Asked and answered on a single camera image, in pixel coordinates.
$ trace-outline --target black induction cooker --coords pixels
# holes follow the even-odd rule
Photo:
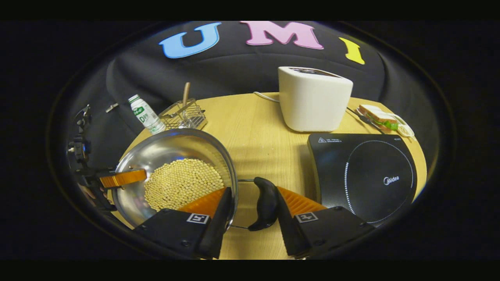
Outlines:
[[[411,204],[415,163],[398,135],[314,133],[307,145],[325,207],[342,206],[379,226]]]

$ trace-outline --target white toaster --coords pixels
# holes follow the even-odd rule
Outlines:
[[[331,132],[345,114],[353,82],[307,67],[278,67],[279,104],[288,127],[298,132]]]

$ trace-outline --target wooden stick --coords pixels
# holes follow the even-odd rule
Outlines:
[[[184,86],[184,95],[182,96],[182,107],[185,107],[186,102],[188,101],[188,94],[189,94],[190,86],[191,86],[191,83],[186,82],[186,85]]]

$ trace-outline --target midea logo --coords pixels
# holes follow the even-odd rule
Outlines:
[[[394,176],[394,177],[384,177],[383,178],[383,184],[388,186],[390,183],[392,182],[395,182],[397,180],[399,180],[400,177],[399,176]]]

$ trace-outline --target yellow letter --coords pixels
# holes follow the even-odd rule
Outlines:
[[[360,46],[342,37],[339,37],[339,39],[342,40],[345,43],[345,46],[347,47],[347,53],[345,54],[345,57],[353,62],[357,62],[358,64],[364,65],[365,61],[361,57]]]

